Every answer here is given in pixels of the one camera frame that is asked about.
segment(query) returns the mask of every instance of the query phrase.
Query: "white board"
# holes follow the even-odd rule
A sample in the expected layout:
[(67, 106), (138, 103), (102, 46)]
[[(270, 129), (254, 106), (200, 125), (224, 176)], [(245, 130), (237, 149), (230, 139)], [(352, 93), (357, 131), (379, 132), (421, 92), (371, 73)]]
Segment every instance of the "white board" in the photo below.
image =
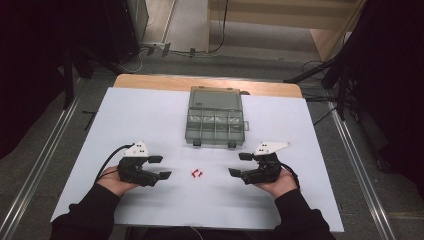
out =
[[(144, 141), (162, 163), (143, 165), (158, 173), (172, 171), (155, 187), (127, 192), (116, 212), (116, 224), (195, 226), (221, 229), (273, 229), (280, 223), (273, 198), (233, 178), (228, 168), (256, 169), (240, 161), (239, 152), (253, 152), (261, 141), (290, 142), (277, 152), (281, 162), (299, 175), (302, 194), (320, 209), (333, 232), (343, 232), (321, 150), (304, 99), (242, 96), (250, 130), (242, 147), (195, 148), (185, 142), (189, 92), (110, 88), (66, 183), (52, 220), (67, 213), (91, 188), (100, 167), (118, 147)], [(118, 153), (108, 166), (117, 165)], [(202, 170), (193, 178), (194, 169)]]

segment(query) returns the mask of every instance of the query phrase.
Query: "gray sorting box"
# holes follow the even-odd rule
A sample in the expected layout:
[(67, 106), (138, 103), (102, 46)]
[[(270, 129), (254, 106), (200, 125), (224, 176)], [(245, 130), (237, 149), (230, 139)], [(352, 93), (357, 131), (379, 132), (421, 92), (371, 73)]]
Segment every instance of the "gray sorting box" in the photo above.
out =
[(240, 90), (192, 87), (185, 138), (194, 146), (242, 146), (245, 135)]

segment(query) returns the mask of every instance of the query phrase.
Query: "wooden table edge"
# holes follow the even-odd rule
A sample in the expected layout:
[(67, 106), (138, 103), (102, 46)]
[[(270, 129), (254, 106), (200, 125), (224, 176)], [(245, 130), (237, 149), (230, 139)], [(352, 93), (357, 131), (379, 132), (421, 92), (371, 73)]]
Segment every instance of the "wooden table edge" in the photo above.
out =
[(296, 84), (260, 82), (242, 78), (121, 74), (116, 78), (113, 85), (115, 88), (169, 91), (190, 91), (192, 86), (237, 88), (254, 96), (302, 98), (300, 88)]

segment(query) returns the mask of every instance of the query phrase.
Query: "aluminum frame rail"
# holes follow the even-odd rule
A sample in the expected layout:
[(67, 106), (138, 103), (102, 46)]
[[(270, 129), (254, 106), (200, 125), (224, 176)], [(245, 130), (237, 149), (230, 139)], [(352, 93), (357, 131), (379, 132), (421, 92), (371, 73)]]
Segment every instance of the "aluminum frame rail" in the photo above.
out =
[(12, 239), (13, 234), (18, 227), (22, 216), (27, 209), (32, 196), (35, 193), (35, 190), (38, 184), (43, 177), (44, 172), (49, 165), (49, 162), (54, 154), (54, 151), (62, 138), (63, 133), (68, 126), (72, 115), (78, 105), (78, 102), (81, 97), (81, 92), (86, 86), (86, 80), (78, 79), (75, 86), (77, 92), (74, 100), (71, 102), (67, 110), (63, 110), (53, 131), (50, 133), (49, 138), (47, 139), (46, 144), (44, 145), (40, 155), (37, 158), (37, 161), (34, 164), (30, 174), (28, 175), (25, 183), (23, 184), (19, 193), (15, 196), (7, 215), (0, 227), (0, 239), (9, 240)]
[[(330, 109), (334, 109), (335, 107), (334, 103), (332, 102), (328, 103), (328, 106)], [(362, 163), (361, 157), (359, 156), (358, 150), (356, 149), (346, 123), (340, 119), (340, 116), (336, 111), (332, 111), (332, 116), (381, 239), (396, 240), (396, 236), (389, 223), (387, 214), (383, 208), (383, 205), (381, 204), (381, 201), (370, 178), (368, 177), (366, 169)]]

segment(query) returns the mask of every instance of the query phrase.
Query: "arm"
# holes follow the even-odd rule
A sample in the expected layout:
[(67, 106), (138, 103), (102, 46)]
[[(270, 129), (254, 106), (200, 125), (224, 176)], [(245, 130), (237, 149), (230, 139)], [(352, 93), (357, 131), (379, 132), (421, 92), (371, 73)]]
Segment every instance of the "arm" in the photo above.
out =
[(52, 222), (51, 240), (108, 239), (121, 196), (137, 185), (121, 182), (116, 167), (108, 168), (79, 204)]
[(281, 170), (274, 183), (256, 186), (274, 197), (280, 213), (281, 224), (274, 229), (274, 239), (335, 239), (321, 212), (309, 208), (288, 171)]

